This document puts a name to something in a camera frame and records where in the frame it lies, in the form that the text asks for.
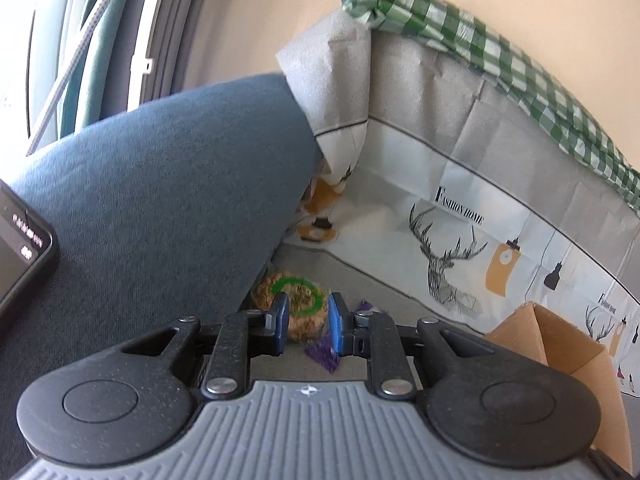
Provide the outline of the purple chocolate bar wrapper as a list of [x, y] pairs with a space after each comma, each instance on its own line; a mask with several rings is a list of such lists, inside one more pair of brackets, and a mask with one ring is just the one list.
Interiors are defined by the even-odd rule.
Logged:
[[304, 352], [308, 358], [311, 358], [330, 374], [336, 372], [340, 367], [341, 358], [332, 350], [330, 333], [323, 334], [308, 342], [304, 347]]

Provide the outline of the grey curtain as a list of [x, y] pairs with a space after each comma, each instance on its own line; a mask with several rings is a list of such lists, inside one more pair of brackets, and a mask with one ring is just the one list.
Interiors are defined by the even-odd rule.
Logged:
[[204, 0], [114, 0], [80, 72], [76, 119], [96, 122], [182, 90]]

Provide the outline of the black smartphone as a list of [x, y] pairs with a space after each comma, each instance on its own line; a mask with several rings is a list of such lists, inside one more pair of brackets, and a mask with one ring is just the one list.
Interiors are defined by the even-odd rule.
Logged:
[[58, 261], [55, 230], [1, 182], [1, 314]]

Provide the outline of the grey deer print sofa cover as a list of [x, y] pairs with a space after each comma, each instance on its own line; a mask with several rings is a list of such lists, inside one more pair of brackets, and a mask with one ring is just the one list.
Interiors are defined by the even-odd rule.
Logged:
[[278, 55], [323, 160], [286, 237], [486, 334], [533, 301], [639, 392], [639, 217], [450, 55], [341, 12]]

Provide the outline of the green checkered cloth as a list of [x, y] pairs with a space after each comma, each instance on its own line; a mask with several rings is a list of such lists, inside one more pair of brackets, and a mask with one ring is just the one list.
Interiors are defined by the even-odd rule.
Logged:
[[564, 153], [639, 209], [634, 169], [590, 111], [548, 70], [472, 13], [446, 0], [341, 0], [356, 22], [446, 53], [516, 104]]

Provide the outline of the brown cardboard box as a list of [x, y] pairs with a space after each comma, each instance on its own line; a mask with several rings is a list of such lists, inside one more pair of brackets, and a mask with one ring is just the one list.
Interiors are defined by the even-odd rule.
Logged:
[[518, 307], [485, 339], [578, 379], [598, 399], [602, 420], [594, 446], [632, 471], [628, 420], [608, 350], [536, 302]]

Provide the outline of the green label round snack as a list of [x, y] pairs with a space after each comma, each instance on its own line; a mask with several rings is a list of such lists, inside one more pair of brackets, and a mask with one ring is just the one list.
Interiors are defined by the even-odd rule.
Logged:
[[271, 272], [253, 288], [250, 296], [259, 310], [267, 311], [277, 294], [288, 296], [290, 320], [288, 338], [318, 337], [328, 318], [329, 293], [316, 283], [288, 272]]

